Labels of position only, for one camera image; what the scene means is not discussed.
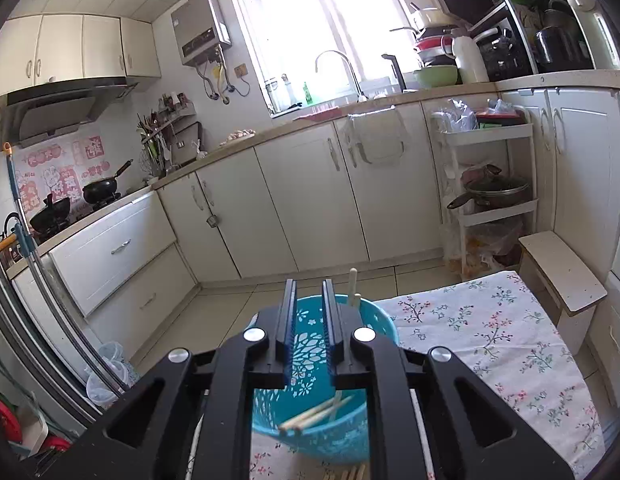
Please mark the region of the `white thermos jug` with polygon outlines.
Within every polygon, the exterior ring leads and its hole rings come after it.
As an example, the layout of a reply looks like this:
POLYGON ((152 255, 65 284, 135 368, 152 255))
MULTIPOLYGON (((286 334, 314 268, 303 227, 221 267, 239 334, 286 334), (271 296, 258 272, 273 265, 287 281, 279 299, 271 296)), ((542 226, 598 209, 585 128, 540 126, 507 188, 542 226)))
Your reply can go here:
POLYGON ((455 58, 455 64, 463 84, 489 81, 485 61, 472 38, 454 36, 452 39, 452 55, 455 58))

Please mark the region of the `grey wall water heater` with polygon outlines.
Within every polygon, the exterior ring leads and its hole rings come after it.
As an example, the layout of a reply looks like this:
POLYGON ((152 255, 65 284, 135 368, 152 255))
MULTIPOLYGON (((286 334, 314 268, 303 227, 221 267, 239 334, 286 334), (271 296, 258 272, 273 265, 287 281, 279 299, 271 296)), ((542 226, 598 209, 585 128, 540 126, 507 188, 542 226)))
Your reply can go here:
POLYGON ((218 61, 217 51, 232 47, 218 0, 187 0, 171 13, 171 22, 183 65, 218 61))

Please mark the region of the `wall spice rack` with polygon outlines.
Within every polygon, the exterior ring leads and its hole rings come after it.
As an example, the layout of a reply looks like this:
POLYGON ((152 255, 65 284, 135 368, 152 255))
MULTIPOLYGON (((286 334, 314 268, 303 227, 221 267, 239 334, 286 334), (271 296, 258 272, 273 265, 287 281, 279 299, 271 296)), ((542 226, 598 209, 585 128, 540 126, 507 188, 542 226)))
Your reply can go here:
POLYGON ((183 92, 162 94, 157 110, 137 116, 140 136, 139 167, 150 178, 162 178, 203 152, 205 130, 195 105, 183 92))

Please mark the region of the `small white step stool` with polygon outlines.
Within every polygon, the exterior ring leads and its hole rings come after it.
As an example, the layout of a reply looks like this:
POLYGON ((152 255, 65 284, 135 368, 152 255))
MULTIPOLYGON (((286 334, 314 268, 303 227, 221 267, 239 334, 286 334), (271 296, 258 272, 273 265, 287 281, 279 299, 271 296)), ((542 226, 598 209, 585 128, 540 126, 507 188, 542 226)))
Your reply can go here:
POLYGON ((607 290, 564 240, 552 231, 519 237, 522 263, 537 275, 548 291, 560 317, 557 332, 574 356, 586 339, 596 307, 607 290))

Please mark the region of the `chrome kitchen faucet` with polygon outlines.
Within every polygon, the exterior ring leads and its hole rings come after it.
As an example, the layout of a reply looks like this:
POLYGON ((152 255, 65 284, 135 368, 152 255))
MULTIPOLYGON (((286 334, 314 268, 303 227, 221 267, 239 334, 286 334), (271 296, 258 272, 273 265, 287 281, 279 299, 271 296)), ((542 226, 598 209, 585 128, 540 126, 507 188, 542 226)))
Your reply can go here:
POLYGON ((314 68, 323 96, 354 96, 357 102, 368 100, 352 63, 343 52, 336 49, 321 52, 315 58, 314 68))

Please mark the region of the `white three-tier rolling cart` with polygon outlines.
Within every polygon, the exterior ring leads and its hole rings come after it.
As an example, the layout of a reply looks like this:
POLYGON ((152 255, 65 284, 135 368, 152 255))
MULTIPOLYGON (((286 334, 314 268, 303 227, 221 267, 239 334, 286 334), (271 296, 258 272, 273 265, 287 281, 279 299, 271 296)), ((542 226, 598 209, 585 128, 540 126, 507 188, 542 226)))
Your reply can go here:
POLYGON ((473 110, 451 99, 429 114, 438 150, 444 263, 467 281, 519 260, 537 220, 534 123, 520 105, 473 110))

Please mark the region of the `black frying pan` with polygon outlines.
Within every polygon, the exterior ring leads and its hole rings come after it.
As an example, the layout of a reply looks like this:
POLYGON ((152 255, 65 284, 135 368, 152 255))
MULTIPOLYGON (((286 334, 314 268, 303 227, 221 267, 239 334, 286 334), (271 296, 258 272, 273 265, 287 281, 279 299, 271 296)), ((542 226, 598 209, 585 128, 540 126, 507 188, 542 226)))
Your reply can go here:
POLYGON ((112 177, 102 178, 100 180, 90 182, 82 188, 83 198, 86 203, 95 205, 103 202, 106 198, 116 195, 118 189, 118 178, 121 174, 130 168, 133 164, 133 160, 129 159, 116 170, 116 173, 112 177))

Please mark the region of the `chopsticks inside basket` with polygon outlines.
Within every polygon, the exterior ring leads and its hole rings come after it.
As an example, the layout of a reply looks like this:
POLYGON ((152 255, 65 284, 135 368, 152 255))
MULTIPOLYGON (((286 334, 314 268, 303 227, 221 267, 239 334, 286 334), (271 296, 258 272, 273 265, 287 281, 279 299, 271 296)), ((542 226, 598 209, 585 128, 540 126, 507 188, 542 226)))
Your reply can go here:
POLYGON ((352 396, 344 396, 341 391, 337 391, 332 398, 282 422, 278 426, 278 431, 282 434, 288 431, 302 432, 324 420, 334 420, 338 411, 351 399, 352 396))

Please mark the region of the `teal perforated plastic basket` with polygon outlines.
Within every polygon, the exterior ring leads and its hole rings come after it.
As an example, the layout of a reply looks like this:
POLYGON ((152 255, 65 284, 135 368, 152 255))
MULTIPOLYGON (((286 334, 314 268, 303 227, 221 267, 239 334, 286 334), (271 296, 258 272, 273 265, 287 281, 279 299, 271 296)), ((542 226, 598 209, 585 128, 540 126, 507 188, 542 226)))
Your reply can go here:
POLYGON ((285 434, 278 426, 309 408, 331 400, 335 388, 326 364, 323 302, 319 295, 297 300, 293 336, 293 368, 283 390, 260 389, 253 393, 252 430, 295 451, 332 464, 368 459, 366 392, 347 390, 348 401, 334 418, 325 418, 299 434, 285 434))

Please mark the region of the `black range hood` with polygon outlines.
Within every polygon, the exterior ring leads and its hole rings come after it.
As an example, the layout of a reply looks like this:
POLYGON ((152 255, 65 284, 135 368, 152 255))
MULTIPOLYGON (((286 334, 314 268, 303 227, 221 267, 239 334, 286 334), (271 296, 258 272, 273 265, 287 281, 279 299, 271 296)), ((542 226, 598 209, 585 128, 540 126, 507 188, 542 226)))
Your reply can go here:
POLYGON ((96 122, 113 102, 124 99, 136 82, 97 77, 46 82, 0 97, 0 143, 27 148, 96 122))

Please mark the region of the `green bowl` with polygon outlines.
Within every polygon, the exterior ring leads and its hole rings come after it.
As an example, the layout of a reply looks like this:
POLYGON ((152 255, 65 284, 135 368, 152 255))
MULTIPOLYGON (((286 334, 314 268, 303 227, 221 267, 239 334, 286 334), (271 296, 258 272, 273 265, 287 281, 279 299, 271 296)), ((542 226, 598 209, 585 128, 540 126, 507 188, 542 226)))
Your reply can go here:
POLYGON ((453 65, 424 66, 413 73, 421 88, 441 88, 454 86, 459 77, 457 67, 453 65))

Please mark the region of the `white electric kettle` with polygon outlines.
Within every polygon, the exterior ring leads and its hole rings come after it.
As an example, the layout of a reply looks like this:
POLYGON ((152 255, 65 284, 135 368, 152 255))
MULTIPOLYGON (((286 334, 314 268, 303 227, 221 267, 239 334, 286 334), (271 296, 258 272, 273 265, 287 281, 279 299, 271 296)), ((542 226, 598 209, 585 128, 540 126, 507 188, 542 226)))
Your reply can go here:
POLYGON ((567 0, 596 70, 620 70, 620 50, 596 0, 567 0))

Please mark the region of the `wooden chopstick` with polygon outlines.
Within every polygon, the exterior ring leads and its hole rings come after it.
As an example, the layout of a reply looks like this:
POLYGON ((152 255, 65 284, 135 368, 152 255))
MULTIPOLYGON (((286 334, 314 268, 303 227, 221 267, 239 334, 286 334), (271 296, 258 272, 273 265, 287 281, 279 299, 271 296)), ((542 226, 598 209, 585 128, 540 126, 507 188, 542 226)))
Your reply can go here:
POLYGON ((347 305, 357 307, 359 304, 359 296, 357 296, 357 269, 351 268, 349 271, 347 305))

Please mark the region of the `floral tablecloth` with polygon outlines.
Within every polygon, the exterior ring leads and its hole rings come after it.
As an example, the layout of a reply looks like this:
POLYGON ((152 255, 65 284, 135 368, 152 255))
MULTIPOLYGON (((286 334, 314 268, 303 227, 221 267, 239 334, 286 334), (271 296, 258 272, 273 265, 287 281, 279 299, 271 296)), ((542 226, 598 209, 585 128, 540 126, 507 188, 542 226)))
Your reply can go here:
MULTIPOLYGON (((486 278, 395 298, 364 298, 365 325, 425 353, 450 348, 586 478, 605 454, 598 412, 574 357, 522 278, 486 278)), ((341 478, 332 464, 252 434, 252 479, 341 478)))

